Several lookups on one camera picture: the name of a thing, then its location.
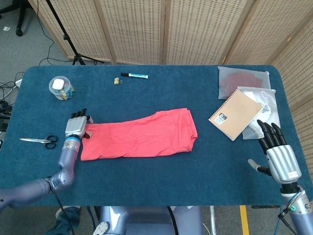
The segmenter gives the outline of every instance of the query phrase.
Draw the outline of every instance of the robotic arm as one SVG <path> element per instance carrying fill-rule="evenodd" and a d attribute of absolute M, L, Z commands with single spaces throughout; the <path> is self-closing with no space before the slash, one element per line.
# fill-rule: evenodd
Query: robotic arm
<path fill-rule="evenodd" d="M 287 145 L 280 128 L 272 123 L 271 125 L 258 120 L 263 134 L 255 127 L 251 126 L 257 135 L 259 143 L 268 161 L 269 168 L 263 167 L 249 159 L 251 167 L 261 173 L 272 176 L 274 181 L 281 184 L 281 195 L 286 203 L 286 208 L 278 215 L 278 218 L 290 228 L 294 234 L 313 234 L 313 209 L 306 196 L 304 189 L 297 184 L 301 177 L 301 171 L 290 145 Z M 297 231 L 293 231 L 284 219 L 284 215 L 289 213 Z"/>
<path fill-rule="evenodd" d="M 80 140 L 88 137 L 85 133 L 86 123 L 93 123 L 86 116 L 86 109 L 73 113 L 67 122 L 66 139 L 59 159 L 60 171 L 48 179 L 38 179 L 17 188 L 0 189 L 0 213 L 10 206 L 21 208 L 47 197 L 51 188 L 55 192 L 68 188 L 74 181 L 74 165 L 77 159 Z"/>

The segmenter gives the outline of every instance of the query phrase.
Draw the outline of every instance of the label on notebook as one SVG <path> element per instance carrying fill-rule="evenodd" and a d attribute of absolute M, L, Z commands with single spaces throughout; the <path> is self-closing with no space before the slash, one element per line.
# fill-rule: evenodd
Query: label on notebook
<path fill-rule="evenodd" d="M 215 118 L 215 122 L 218 124 L 218 125 L 221 125 L 225 120 L 226 120 L 227 116 L 224 115 L 224 114 L 219 114 L 217 116 L 217 118 Z"/>

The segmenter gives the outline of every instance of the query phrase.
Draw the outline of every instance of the jeans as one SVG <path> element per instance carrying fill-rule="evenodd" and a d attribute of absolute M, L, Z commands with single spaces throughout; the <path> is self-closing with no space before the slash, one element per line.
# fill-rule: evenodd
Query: jeans
<path fill-rule="evenodd" d="M 77 226 L 79 225 L 80 209 L 77 207 L 68 207 L 65 208 L 64 210 L 73 228 L 77 228 Z M 55 226 L 48 232 L 46 232 L 45 235 L 69 235 L 69 231 L 71 231 L 70 225 L 65 215 L 61 211 L 59 213 Z"/>

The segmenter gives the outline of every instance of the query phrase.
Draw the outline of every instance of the plastic bag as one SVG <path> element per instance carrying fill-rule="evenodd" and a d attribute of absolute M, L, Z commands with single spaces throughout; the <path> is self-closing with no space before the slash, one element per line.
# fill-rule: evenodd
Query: plastic bag
<path fill-rule="evenodd" d="M 237 87 L 258 87 L 270 89 L 269 72 L 219 68 L 219 99 L 227 99 Z"/>
<path fill-rule="evenodd" d="M 261 127 L 257 123 L 257 119 L 259 119 L 262 122 L 267 122 L 269 124 L 275 123 L 280 127 L 275 98 L 276 90 L 255 87 L 238 87 L 238 89 L 254 101 L 262 104 L 263 106 L 261 112 L 258 114 L 258 116 L 255 117 L 255 119 L 249 124 L 249 126 L 254 125 L 259 129 L 261 133 L 263 133 Z M 247 126 L 243 131 L 243 139 L 257 139 L 255 133 L 251 130 L 249 126 Z"/>

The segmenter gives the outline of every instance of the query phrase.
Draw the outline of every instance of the blue tablecloth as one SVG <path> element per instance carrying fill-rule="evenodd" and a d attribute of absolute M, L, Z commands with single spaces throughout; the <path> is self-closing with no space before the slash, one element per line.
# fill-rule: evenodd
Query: blue tablecloth
<path fill-rule="evenodd" d="M 272 66 L 232 66 L 269 71 L 276 89 L 283 132 L 296 153 L 299 183 L 312 198 L 312 184 L 291 118 L 282 80 Z M 121 72 L 148 74 L 149 79 L 120 77 Z M 63 75 L 75 87 L 73 98 L 57 100 L 48 89 L 51 78 Z M 257 140 L 232 142 L 208 117 L 223 103 L 218 100 L 217 66 L 41 66 L 24 75 L 0 152 L 0 188 L 16 187 L 59 171 L 57 162 L 71 113 L 88 109 L 95 123 L 143 118 L 160 110 L 188 108 L 198 139 L 190 153 L 168 157 L 76 161 L 75 182 L 59 193 L 64 205 L 167 206 L 282 204 L 271 177 L 253 170 L 247 160 L 267 165 Z M 19 140 L 57 135 L 57 147 Z M 37 203 L 56 205 L 53 196 Z"/>

